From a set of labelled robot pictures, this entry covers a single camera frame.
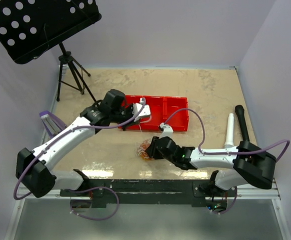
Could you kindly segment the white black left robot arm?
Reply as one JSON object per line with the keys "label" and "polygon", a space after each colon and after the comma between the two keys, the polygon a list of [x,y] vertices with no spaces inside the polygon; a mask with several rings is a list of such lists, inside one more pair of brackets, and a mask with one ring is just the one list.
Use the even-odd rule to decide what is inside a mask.
{"label": "white black left robot arm", "polygon": [[65,190],[84,196],[93,187],[90,179],[78,169],[70,172],[54,171],[55,166],[79,144],[102,130],[136,125],[151,115],[146,98],[126,103],[126,95],[116,89],[109,90],[103,99],[86,107],[80,115],[48,142],[17,154],[15,176],[17,183],[13,198],[22,200],[29,195],[41,198],[52,190]]}

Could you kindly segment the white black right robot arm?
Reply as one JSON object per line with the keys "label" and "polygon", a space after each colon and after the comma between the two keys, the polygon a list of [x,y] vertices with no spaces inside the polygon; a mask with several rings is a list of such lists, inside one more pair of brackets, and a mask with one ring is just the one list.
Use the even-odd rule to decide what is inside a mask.
{"label": "white black right robot arm", "polygon": [[220,196],[225,191],[249,184],[255,188],[272,188],[277,159],[247,140],[224,149],[200,149],[177,145],[171,137],[153,137],[145,150],[151,159],[165,159],[182,170],[216,168],[202,189]]}

